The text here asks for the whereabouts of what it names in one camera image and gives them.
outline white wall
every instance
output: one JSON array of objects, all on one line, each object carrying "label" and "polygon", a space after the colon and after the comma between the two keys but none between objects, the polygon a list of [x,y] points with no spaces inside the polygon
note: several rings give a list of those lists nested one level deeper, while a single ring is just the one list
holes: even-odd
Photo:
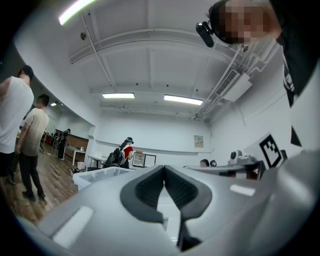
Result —
[{"label": "white wall", "polygon": [[212,158],[218,165],[227,164],[232,151],[243,150],[267,132],[271,132],[288,157],[301,151],[290,143],[290,107],[282,72],[283,59],[279,51],[262,73],[254,74],[253,86],[212,120]]},{"label": "white wall", "polygon": [[[210,153],[211,133],[203,122],[179,117],[151,115],[104,115],[96,140],[121,144],[132,137],[134,146],[144,149]],[[204,147],[195,147],[194,136],[203,136]]]},{"label": "white wall", "polygon": [[[195,147],[195,135],[203,136],[204,148]],[[99,151],[108,157],[127,137],[132,137],[133,150],[156,155],[156,165],[198,166],[202,159],[210,161],[211,157],[209,128],[203,122],[180,118],[105,115],[90,136],[86,156]]]},{"label": "white wall", "polygon": [[89,139],[89,129],[92,124],[72,112],[64,111],[56,124],[56,129],[65,131],[71,129],[71,134],[84,139]]},{"label": "white wall", "polygon": [[48,91],[74,113],[95,125],[99,122],[101,110],[83,97],[82,90],[86,87],[80,75],[74,75],[76,70],[68,59],[68,47],[60,40],[62,36],[63,28],[57,14],[51,9],[38,10],[16,33],[14,45],[23,61],[33,68],[35,76]]}]

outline backpack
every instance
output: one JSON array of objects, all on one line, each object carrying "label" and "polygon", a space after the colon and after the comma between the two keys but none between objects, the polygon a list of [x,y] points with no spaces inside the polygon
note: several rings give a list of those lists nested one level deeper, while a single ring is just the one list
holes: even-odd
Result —
[{"label": "backpack", "polygon": [[117,147],[114,151],[113,151],[113,155],[111,158],[111,166],[122,166],[127,158],[125,158],[125,149],[130,147],[130,145],[125,145],[124,148],[120,148]]}]

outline beige t-shirt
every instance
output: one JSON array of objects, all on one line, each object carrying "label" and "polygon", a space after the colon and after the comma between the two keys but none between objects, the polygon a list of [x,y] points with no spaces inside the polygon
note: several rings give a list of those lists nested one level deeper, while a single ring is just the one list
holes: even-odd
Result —
[{"label": "beige t-shirt", "polygon": [[30,127],[24,137],[21,152],[26,156],[35,157],[39,153],[40,141],[49,123],[49,117],[42,109],[34,108],[24,121]]}]

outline white t-shirt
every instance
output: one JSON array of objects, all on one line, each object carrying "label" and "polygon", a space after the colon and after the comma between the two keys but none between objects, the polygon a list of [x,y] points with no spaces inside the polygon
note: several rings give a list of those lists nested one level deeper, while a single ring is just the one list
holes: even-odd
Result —
[{"label": "white t-shirt", "polygon": [[25,82],[12,76],[6,94],[0,98],[0,152],[15,151],[21,121],[34,102],[34,94]]}]

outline person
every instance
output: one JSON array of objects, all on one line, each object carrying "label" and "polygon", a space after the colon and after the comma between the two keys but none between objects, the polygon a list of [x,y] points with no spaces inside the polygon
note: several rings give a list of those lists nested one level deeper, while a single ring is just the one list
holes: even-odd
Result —
[{"label": "person", "polygon": [[120,149],[124,151],[125,162],[123,165],[120,165],[121,168],[129,169],[129,160],[131,160],[133,156],[133,148],[131,145],[133,144],[133,139],[128,137],[125,141],[120,145]]},{"label": "person", "polygon": [[25,118],[16,146],[16,151],[19,154],[21,178],[26,189],[22,195],[32,202],[36,201],[36,198],[32,191],[30,176],[37,188],[39,198],[44,199],[46,196],[40,184],[37,164],[41,138],[49,123],[49,117],[46,114],[49,100],[50,98],[46,94],[42,94],[36,99],[36,108],[32,109]]},{"label": "person", "polygon": [[34,77],[32,68],[25,65],[17,77],[11,76],[0,84],[0,177],[15,184],[15,170],[11,163],[15,157],[15,146],[20,124],[34,101],[30,82]]},{"label": "person", "polygon": [[58,158],[61,160],[65,160],[64,159],[64,155],[65,155],[65,145],[66,143],[69,145],[68,142],[68,134],[71,134],[71,130],[67,129],[64,132],[61,133],[61,137],[60,137],[60,144],[59,144],[59,151],[58,151]]},{"label": "person", "polygon": [[209,161],[208,161],[207,159],[201,160],[200,166],[201,166],[201,167],[209,167],[209,166],[210,166],[210,165],[209,165]]},{"label": "person", "polygon": [[[210,7],[212,32],[227,44],[252,43],[270,36],[282,46],[283,83],[289,106],[302,93],[319,59],[314,42],[318,31],[316,9],[308,2],[290,0],[221,0]],[[291,143],[301,146],[291,128]]]}]

